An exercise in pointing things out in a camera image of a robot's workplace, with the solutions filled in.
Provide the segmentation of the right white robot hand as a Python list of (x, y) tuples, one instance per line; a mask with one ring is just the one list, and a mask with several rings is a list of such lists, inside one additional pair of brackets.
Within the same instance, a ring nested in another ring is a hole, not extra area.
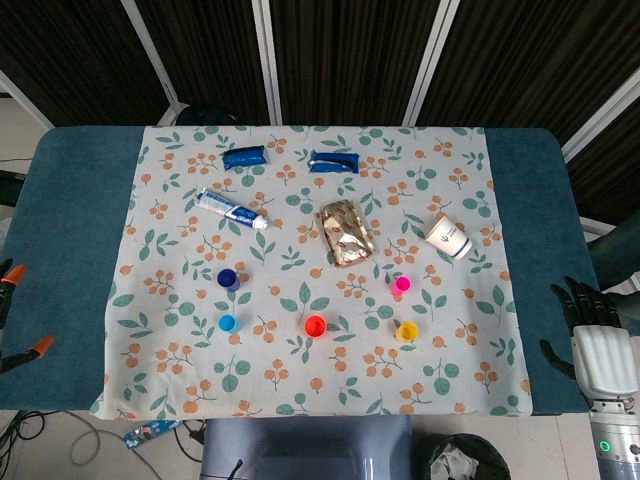
[(629, 333), (622, 328), (617, 309), (609, 298), (585, 283), (565, 278), (568, 289), (557, 284), (551, 290), (560, 302), (573, 360), (564, 361), (551, 343), (542, 339), (546, 361), (574, 380), (582, 394), (593, 401), (620, 401), (639, 389), (633, 371), (634, 356)]

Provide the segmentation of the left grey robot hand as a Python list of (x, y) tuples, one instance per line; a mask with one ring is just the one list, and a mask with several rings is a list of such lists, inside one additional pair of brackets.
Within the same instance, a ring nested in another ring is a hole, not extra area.
[(22, 353), (8, 357), (3, 356), (3, 335), (13, 293), (26, 272), (26, 267), (23, 264), (15, 267), (13, 267), (12, 264), (12, 258), (8, 258), (0, 264), (0, 375), (43, 357), (54, 343), (54, 337), (48, 335), (41, 338), (34, 346)]

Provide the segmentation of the teal padded table cover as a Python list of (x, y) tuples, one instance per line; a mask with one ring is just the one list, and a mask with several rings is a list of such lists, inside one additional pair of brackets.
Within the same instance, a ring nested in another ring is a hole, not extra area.
[[(104, 310), (143, 130), (55, 128), (39, 142), (0, 261), (27, 266), (3, 346), (51, 334), (50, 356), (0, 375), (0, 410), (86, 410), (102, 389)], [(564, 276), (596, 284), (559, 143), (541, 128), (489, 128), (497, 204), (537, 415), (583, 413), (576, 384), (553, 370), (539, 342), (570, 350), (550, 286)]]

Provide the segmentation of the black box beside table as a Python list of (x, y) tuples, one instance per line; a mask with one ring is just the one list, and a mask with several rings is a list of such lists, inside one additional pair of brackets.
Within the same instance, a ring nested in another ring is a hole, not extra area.
[(16, 206), (25, 179), (25, 174), (0, 170), (0, 206)]

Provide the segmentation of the dark teal rounded object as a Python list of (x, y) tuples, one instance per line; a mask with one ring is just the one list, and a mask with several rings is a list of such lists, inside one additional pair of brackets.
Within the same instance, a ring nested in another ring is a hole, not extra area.
[[(609, 233), (590, 241), (588, 250), (601, 291), (640, 272), (640, 210)], [(640, 290), (630, 294), (606, 293), (627, 326), (640, 328)]]

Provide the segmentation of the black trash bin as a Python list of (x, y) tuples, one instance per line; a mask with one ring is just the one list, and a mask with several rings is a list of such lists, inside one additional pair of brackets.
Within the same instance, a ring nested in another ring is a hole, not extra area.
[(412, 453), (414, 480), (511, 480), (499, 451), (469, 433), (429, 434)]

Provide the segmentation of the white paper cup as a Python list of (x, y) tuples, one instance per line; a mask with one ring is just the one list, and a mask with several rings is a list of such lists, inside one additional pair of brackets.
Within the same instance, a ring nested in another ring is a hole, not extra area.
[(426, 242), (455, 260), (464, 258), (473, 248), (472, 240), (447, 216), (440, 218), (426, 234)]

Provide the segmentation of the blue patterned packet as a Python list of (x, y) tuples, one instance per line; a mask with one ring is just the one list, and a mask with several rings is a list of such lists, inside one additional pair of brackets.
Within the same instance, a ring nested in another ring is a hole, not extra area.
[(126, 433), (123, 440), (128, 449), (136, 449), (142, 444), (176, 429), (181, 424), (180, 420), (154, 420)]

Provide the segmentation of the white blue toothpaste tube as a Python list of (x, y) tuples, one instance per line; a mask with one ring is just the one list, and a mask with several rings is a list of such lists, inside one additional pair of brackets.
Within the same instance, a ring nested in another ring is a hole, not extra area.
[(209, 189), (203, 189), (197, 193), (194, 204), (201, 209), (214, 212), (221, 217), (255, 230), (264, 230), (269, 226), (268, 221), (258, 212), (239, 205)]

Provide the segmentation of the black rounded object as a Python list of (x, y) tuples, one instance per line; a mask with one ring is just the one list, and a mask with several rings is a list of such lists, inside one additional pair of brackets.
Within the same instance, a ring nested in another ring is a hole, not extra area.
[(182, 109), (175, 120), (176, 126), (228, 126), (239, 125), (239, 119), (216, 106), (189, 105)]

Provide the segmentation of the plump blue snack packet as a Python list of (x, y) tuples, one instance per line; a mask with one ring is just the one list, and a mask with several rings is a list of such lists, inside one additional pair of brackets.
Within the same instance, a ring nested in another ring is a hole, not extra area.
[(262, 145), (230, 149), (222, 154), (225, 170), (261, 166), (268, 163)]

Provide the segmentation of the gold foil snack packet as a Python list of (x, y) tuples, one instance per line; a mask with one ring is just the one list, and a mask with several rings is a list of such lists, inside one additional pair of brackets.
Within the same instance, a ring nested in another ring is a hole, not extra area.
[(374, 245), (352, 201), (327, 204), (316, 218), (336, 267), (356, 265), (374, 254)]

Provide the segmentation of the floral tablecloth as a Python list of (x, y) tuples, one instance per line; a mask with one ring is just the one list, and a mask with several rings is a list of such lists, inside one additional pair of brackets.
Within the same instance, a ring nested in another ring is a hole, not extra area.
[[(268, 163), (225, 170), (262, 145)], [(359, 155), (359, 173), (311, 173), (311, 153)], [(105, 308), (106, 420), (532, 412), (529, 375), (481, 128), (149, 127)], [(214, 191), (255, 230), (197, 207)], [(375, 252), (338, 268), (316, 218), (350, 200)], [(426, 242), (447, 216), (473, 242)], [(240, 288), (216, 281), (230, 268)], [(407, 276), (411, 290), (394, 296)], [(233, 315), (235, 333), (218, 327)], [(305, 319), (321, 315), (318, 339)], [(396, 327), (419, 336), (402, 343)]]

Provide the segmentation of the flat blue snack packet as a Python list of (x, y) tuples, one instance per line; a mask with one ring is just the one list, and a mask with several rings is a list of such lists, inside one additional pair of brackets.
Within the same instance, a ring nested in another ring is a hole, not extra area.
[(311, 173), (359, 173), (359, 155), (356, 153), (316, 152), (307, 161)]

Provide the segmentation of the dark screen panel white frame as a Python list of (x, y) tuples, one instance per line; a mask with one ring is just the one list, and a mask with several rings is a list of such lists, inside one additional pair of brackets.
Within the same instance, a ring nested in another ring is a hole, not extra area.
[(275, 121), (260, 0), (120, 0), (170, 107), (218, 106), (248, 125)]
[[(461, 0), (420, 126), (536, 127), (566, 144), (640, 68), (640, 0)], [(567, 165), (579, 213), (640, 211), (640, 98)]]
[(121, 0), (0, 0), (0, 71), (56, 127), (155, 125), (169, 107)]
[(416, 124), (460, 0), (251, 0), (273, 125)]

